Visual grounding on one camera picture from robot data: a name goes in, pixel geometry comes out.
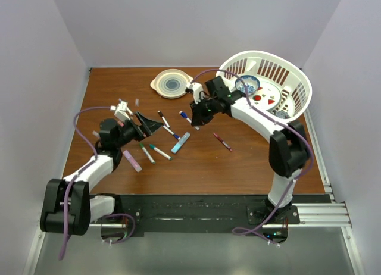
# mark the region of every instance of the wooden table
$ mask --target wooden table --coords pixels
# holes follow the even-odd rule
[[[152,165],[139,143],[133,141],[125,146],[142,166],[135,172],[126,159],[118,169],[103,179],[92,193],[145,193],[145,194],[267,194],[271,189],[273,171],[268,163],[268,143],[254,130],[227,115],[216,115],[206,126],[197,131],[179,115],[183,110],[191,114],[190,95],[179,99],[161,98],[149,84],[166,68],[94,68],[90,74],[82,109],[99,105],[116,105],[121,98],[129,102],[133,111],[145,117],[161,121],[157,111],[161,110],[175,133],[182,136],[190,133],[183,148],[169,161],[152,151],[152,143],[171,153],[176,140],[164,129],[159,129],[144,144],[154,157]],[[205,68],[179,68],[195,76]],[[213,73],[200,78],[200,82],[211,79]],[[92,131],[99,130],[99,122],[113,117],[108,110],[86,112],[79,117],[78,127],[92,142],[96,137]],[[216,138],[219,134],[232,148],[229,152]],[[86,163],[91,150],[75,134],[64,175],[70,174]],[[318,168],[303,177],[295,187],[295,193],[324,193]]]

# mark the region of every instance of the white plastic basket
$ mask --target white plastic basket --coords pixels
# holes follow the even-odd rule
[[[250,75],[260,82],[271,83],[280,92],[279,103],[269,110],[275,114],[283,110],[290,117],[287,121],[299,118],[311,101],[312,87],[307,76],[290,62],[262,51],[245,51],[238,53],[220,67],[238,76]],[[224,72],[217,72],[216,76],[223,76],[235,82],[236,77]]]

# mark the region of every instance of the cable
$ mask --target cable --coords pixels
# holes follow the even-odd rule
[[[135,227],[136,227],[135,219],[129,214],[109,214],[109,215],[106,215],[104,218],[110,218],[110,217],[128,217],[132,221],[132,229],[131,229],[130,233],[125,238],[123,238],[121,240],[117,240],[115,242],[111,242],[111,244],[122,243],[122,242],[125,242],[126,240],[128,240],[128,238],[130,238],[132,236],[133,232],[135,231]]]
[[[81,131],[78,129],[77,127],[77,123],[76,123],[76,120],[78,118],[78,116],[81,114],[81,113],[84,113],[84,112],[87,112],[87,111],[90,111],[90,110],[101,110],[101,109],[110,109],[110,107],[89,107],[89,108],[85,108],[84,110],[81,110],[80,112],[78,112],[75,116],[74,116],[74,119],[73,119],[73,125],[74,125],[74,129],[76,130],[76,132],[79,134],[79,136],[81,136],[81,138],[91,147],[91,149],[93,150],[93,153],[94,153],[94,156],[95,156],[95,161],[96,159],[98,158],[98,153],[96,152],[96,149],[95,147],[91,144],[91,142],[89,141],[89,139],[87,139],[82,133]],[[60,249],[60,254],[58,256],[58,260],[62,260],[64,259],[65,257],[65,253],[66,253],[66,247],[67,247],[67,242],[69,241],[70,239],[70,234],[69,234],[69,211],[68,211],[68,202],[69,202],[69,194],[70,194],[70,190],[71,190],[71,187],[73,186],[75,180],[78,178],[79,175],[81,175],[81,173],[83,171],[85,171],[87,168],[89,168],[92,164],[95,163],[95,161],[91,161],[89,162],[88,164],[86,164],[84,167],[82,167],[79,171],[78,171],[78,174],[74,175],[74,177],[72,178],[72,180],[69,182],[69,184],[67,185],[67,188],[66,188],[66,191],[65,191],[65,196],[64,196],[64,241],[63,241],[63,244],[61,246],[61,249]]]
[[[269,243],[272,243],[272,244],[278,244],[276,242],[273,242],[272,240],[269,240],[267,238],[265,238],[264,236],[261,236],[261,234],[257,233],[257,230],[260,229],[261,227],[263,227],[263,225],[265,225],[271,218],[272,216],[276,213],[276,211],[278,210],[280,204],[283,202],[285,196],[287,195],[289,189],[291,188],[291,186],[296,182],[297,179],[299,179],[300,177],[306,175],[313,167],[314,165],[314,162],[315,162],[315,156],[314,156],[314,152],[312,150],[312,148],[310,147],[310,144],[307,142],[307,140],[305,140],[305,138],[299,133],[297,132],[295,129],[289,127],[288,125],[285,125],[283,123],[280,123],[280,122],[277,122],[276,120],[274,120],[272,117],[270,117],[269,115],[267,115],[266,113],[264,113],[263,111],[259,110],[258,108],[256,108],[255,106],[253,106],[251,104],[251,101],[250,101],[250,97],[249,97],[249,92],[248,92],[248,88],[247,88],[247,85],[245,84],[244,80],[239,77],[237,74],[235,73],[232,73],[230,71],[227,71],[227,70],[222,70],[222,69],[219,69],[219,68],[211,68],[209,70],[205,70],[205,71],[202,71],[201,73],[199,73],[190,83],[194,83],[201,75],[205,74],[205,73],[208,73],[210,71],[221,71],[223,73],[227,73],[227,74],[230,74],[234,77],[236,77],[242,84],[243,84],[243,87],[245,88],[245,96],[246,96],[246,100],[248,102],[248,105],[250,108],[252,108],[256,113],[259,113],[261,116],[263,116],[264,118],[266,118],[267,120],[270,120],[271,122],[273,122],[275,125],[279,125],[279,126],[282,126],[283,128],[285,129],[288,129],[289,131],[291,131],[293,134],[295,134],[303,143],[304,145],[307,147],[307,150],[308,150],[308,154],[310,155],[310,158],[311,158],[311,161],[310,161],[310,164],[309,166],[304,170],[302,171],[299,176],[297,176],[293,181],[289,182],[288,185],[286,186],[286,189],[284,191],[284,193],[281,195],[280,199],[279,199],[279,202],[276,204],[276,206],[273,208],[272,212],[256,227],[254,227],[253,229],[247,229],[245,227],[235,227],[233,230],[232,230],[232,233],[234,235],[248,235],[249,233],[253,233],[261,238],[264,238],[265,240],[267,240]]]

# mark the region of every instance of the white backdrop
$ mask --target white backdrop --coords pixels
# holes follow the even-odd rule
[[[87,69],[53,0],[0,0],[0,274],[22,274]]]
[[[380,274],[380,0],[342,0],[303,69],[336,199],[345,200],[367,269]]]
[[[302,66],[340,0],[55,0],[91,67],[219,66],[248,49]]]

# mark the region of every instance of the gray floor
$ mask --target gray floor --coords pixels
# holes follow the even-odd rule
[[[276,248],[257,237],[184,233],[147,233],[109,247],[91,227],[70,239],[58,261],[62,239],[46,235],[36,275],[353,274],[340,228],[290,228]]]

